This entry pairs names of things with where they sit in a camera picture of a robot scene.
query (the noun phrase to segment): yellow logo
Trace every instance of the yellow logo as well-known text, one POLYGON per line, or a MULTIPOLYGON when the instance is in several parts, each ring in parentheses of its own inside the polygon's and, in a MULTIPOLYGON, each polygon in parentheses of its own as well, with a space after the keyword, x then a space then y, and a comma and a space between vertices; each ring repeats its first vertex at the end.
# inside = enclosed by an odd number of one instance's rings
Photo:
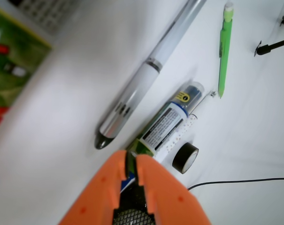
POLYGON ((175 98, 182 102, 188 102, 190 100, 190 96, 182 91, 179 92, 175 98))

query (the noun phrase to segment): bottle label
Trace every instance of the bottle label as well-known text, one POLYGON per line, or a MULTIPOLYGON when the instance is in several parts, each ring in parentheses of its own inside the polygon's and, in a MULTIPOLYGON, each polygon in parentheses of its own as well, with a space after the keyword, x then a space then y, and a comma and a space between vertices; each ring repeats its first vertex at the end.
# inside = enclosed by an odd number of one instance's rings
POLYGON ((179 106, 170 103, 140 138, 140 142, 156 152, 186 118, 185 112, 179 106))

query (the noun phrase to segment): pen tip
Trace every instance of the pen tip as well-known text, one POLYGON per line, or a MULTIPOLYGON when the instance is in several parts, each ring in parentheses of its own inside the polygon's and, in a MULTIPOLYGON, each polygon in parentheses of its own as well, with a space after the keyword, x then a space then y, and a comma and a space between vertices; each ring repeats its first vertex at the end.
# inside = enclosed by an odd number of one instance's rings
POLYGON ((219 90, 219 98, 222 98, 224 91, 223 90, 219 90))
POLYGON ((113 138, 107 138, 102 133, 98 132, 95 139, 95 148, 100 150, 108 146, 113 141, 113 138))

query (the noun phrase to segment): white table surface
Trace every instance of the white table surface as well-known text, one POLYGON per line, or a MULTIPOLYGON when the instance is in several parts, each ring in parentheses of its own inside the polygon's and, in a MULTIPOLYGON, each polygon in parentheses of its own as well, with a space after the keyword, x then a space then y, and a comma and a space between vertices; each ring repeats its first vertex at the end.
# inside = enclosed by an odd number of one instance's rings
MULTIPOLYGON (((208 177, 267 57, 284 1, 236 0, 225 94, 186 137, 200 149, 185 186, 208 177)), ((184 81, 216 89, 225 0, 208 0, 118 137, 93 146, 113 99, 148 56, 184 0, 103 0, 58 43, 0 126, 0 225, 57 224, 103 162, 126 146, 184 81)))

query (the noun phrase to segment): metal pen tip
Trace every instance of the metal pen tip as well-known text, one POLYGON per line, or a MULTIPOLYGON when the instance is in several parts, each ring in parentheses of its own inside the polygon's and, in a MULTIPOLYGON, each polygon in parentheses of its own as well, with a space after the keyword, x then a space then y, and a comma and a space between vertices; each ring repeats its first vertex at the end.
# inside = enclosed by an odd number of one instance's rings
POLYGON ((107 138, 102 133, 98 132, 95 139, 95 148, 100 150, 108 146, 113 141, 113 138, 107 138))

